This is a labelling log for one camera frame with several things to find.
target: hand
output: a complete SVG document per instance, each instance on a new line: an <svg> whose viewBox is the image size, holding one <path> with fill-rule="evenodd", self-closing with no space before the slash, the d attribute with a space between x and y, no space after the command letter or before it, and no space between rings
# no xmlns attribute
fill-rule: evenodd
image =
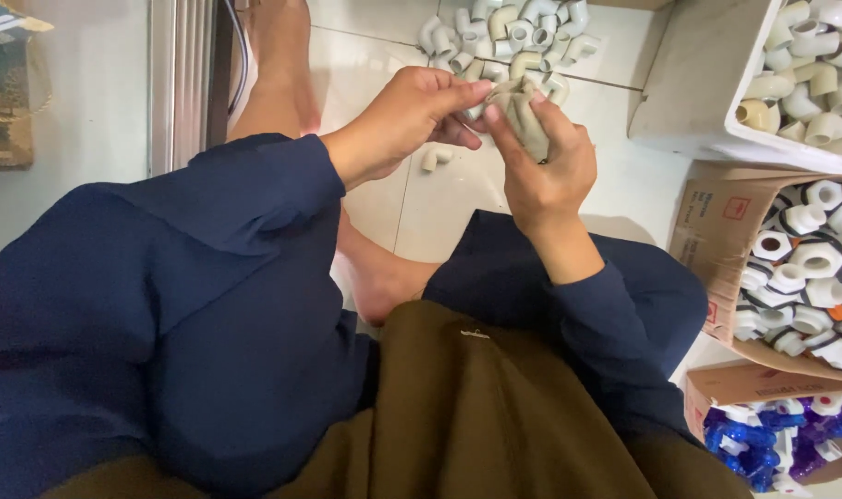
<svg viewBox="0 0 842 499"><path fill-rule="evenodd" d="M404 67L360 116L321 139L350 190L390 175L427 141L479 149L482 142L460 113L491 90L489 81L469 84L448 71ZM482 131L481 123L468 124Z"/></svg>
<svg viewBox="0 0 842 499"><path fill-rule="evenodd" d="M578 216L597 179L597 157L587 129L558 106L538 93L531 107L550 140L545 164L529 156L497 106L487 107L483 120L504 157L504 194L517 227L554 283L575 282L604 266Z"/></svg>

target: left hand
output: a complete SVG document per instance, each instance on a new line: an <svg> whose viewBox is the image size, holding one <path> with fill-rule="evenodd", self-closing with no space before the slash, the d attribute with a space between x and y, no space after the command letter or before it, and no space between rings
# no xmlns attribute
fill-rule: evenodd
<svg viewBox="0 0 842 499"><path fill-rule="evenodd" d="M479 149L482 142L467 125L483 131L482 123L469 122L461 111L491 90L486 80L469 84L441 69L404 67L360 116L321 139L350 190L390 175L427 141Z"/></svg>

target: red logo on box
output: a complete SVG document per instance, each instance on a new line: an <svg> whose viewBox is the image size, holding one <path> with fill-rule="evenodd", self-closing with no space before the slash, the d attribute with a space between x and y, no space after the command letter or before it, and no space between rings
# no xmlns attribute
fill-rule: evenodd
<svg viewBox="0 0 842 499"><path fill-rule="evenodd" d="M716 303L708 301L708 322L716 324Z"/></svg>
<svg viewBox="0 0 842 499"><path fill-rule="evenodd" d="M748 204L751 200L746 197L731 197L726 202L726 209L723 210L724 219L741 220L745 218L745 212L748 211Z"/></svg>

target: foot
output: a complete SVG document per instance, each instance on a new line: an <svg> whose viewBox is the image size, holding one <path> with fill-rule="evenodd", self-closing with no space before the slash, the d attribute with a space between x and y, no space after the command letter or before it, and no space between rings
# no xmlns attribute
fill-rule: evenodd
<svg viewBox="0 0 842 499"><path fill-rule="evenodd" d="M335 265L350 276L360 319L379 327L396 305L421 298L441 264L413 262L372 243L350 224L342 208Z"/></svg>
<svg viewBox="0 0 842 499"><path fill-rule="evenodd" d="M258 82L294 99L301 135L319 131L320 114L310 81L310 11L305 0L251 0L249 43Z"/></svg>

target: styrofoam box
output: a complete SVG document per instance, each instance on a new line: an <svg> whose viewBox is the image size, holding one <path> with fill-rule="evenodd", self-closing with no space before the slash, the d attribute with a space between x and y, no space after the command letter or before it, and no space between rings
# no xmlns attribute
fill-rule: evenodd
<svg viewBox="0 0 842 499"><path fill-rule="evenodd" d="M842 139L822 148L806 146L750 129L735 119L772 21L784 4L784 0L677 2L628 136L694 159L842 173Z"/></svg>

